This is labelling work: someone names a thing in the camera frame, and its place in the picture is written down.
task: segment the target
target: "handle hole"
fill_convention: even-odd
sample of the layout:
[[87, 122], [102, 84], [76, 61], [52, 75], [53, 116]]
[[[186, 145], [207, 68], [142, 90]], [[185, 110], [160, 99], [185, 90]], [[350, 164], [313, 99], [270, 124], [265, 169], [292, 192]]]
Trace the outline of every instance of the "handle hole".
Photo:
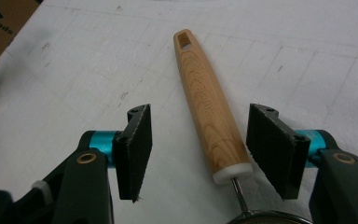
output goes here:
[[178, 41], [179, 41], [179, 45], [180, 45], [181, 50], [189, 50], [189, 49], [191, 49], [191, 42], [190, 42], [190, 39], [188, 38], [186, 33], [180, 34], [178, 36]]

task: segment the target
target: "metal ring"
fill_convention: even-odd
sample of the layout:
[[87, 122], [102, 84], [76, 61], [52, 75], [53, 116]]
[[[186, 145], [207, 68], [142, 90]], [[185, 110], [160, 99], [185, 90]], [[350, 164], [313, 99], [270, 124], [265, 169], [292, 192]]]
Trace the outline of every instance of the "metal ring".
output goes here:
[[344, 153], [340, 153], [340, 152], [334, 153], [333, 157], [336, 160], [338, 160], [340, 162], [347, 163], [347, 164], [355, 164], [356, 163], [356, 159], [354, 159], [352, 156], [344, 154]]
[[92, 161], [95, 161], [95, 159], [97, 159], [97, 155], [95, 155], [94, 153], [85, 153], [85, 154], [77, 157], [77, 163], [87, 164]]

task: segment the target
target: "wood grain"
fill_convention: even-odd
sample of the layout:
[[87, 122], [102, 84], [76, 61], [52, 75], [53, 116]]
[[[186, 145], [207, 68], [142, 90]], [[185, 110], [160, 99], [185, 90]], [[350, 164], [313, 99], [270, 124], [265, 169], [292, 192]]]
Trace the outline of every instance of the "wood grain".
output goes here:
[[189, 30], [173, 37], [188, 106], [212, 174], [249, 162], [245, 144], [216, 75]]

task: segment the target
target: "white table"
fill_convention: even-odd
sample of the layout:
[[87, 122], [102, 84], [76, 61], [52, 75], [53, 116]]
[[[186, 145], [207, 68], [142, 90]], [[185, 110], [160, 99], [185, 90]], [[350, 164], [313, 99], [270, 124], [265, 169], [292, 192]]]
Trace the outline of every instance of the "white table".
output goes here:
[[[136, 204], [117, 223], [224, 223], [231, 186], [204, 164], [174, 56], [190, 29], [208, 55], [242, 137], [250, 103], [294, 129], [325, 129], [358, 155], [358, 1], [46, 0], [0, 58], [0, 189], [18, 200], [76, 149], [87, 130], [122, 130], [151, 104], [154, 146]], [[316, 169], [283, 201], [254, 163], [241, 181], [251, 209], [310, 218]]]

